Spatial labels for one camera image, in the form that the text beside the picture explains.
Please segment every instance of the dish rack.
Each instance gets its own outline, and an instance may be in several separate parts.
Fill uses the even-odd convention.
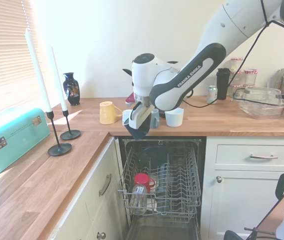
[[[167,151],[166,158],[158,163],[158,154],[144,154],[141,152]],[[147,147],[137,150],[131,147],[126,154],[126,163],[118,185],[122,194],[127,213],[133,215],[136,206],[131,206],[130,201],[135,193],[134,176],[145,173],[155,181],[150,193],[143,193],[147,197],[146,211],[140,216],[166,216],[172,222],[188,223],[197,213],[200,205],[200,183],[194,147],[191,144],[183,146]]]

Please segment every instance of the red mug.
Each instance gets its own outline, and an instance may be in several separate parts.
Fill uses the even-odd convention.
[[[155,186],[155,181],[145,173],[138,173],[134,177],[134,185],[137,184],[144,185],[147,189],[147,193],[149,194],[151,192],[151,188]]]

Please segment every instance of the white candle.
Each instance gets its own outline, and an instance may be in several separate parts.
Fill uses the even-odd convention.
[[[33,41],[32,41],[32,36],[31,36],[31,34],[30,34],[30,32],[27,28],[25,29],[25,39],[26,39],[28,50],[31,54],[31,59],[32,59],[32,62],[33,62],[35,74],[37,76],[37,81],[38,81],[38,84],[40,86],[40,90],[41,90],[41,93],[42,93],[42,98],[43,98],[43,101],[44,101],[44,104],[45,104],[45,110],[46,110],[47,113],[49,113],[49,112],[52,111],[52,108],[51,108],[51,105],[50,105],[50,101],[48,100],[47,91],[46,91],[46,88],[45,88],[40,64],[39,64],[38,59],[37,59],[35,47],[34,47],[34,44],[33,44]]]
[[[50,58],[51,68],[53,69],[53,72],[54,72],[55,88],[56,88],[56,90],[58,92],[58,96],[60,98],[62,110],[67,111],[67,107],[66,107],[65,99],[64,99],[64,94],[63,94],[63,89],[62,89],[62,86],[61,86],[61,80],[60,80],[60,76],[58,74],[56,60],[55,60],[54,51],[53,51],[52,46],[51,45],[47,46],[47,50],[48,50],[48,56]]]

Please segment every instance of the teal box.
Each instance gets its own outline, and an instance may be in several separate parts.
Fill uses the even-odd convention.
[[[0,172],[50,134],[44,112],[13,107],[0,112]]]

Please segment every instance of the white cup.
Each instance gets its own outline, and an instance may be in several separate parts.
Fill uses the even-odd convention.
[[[165,112],[166,124],[169,127],[179,127],[183,123],[184,109],[176,108]]]
[[[123,116],[122,116],[122,125],[124,126],[125,121],[131,116],[131,109],[127,109],[123,111]]]

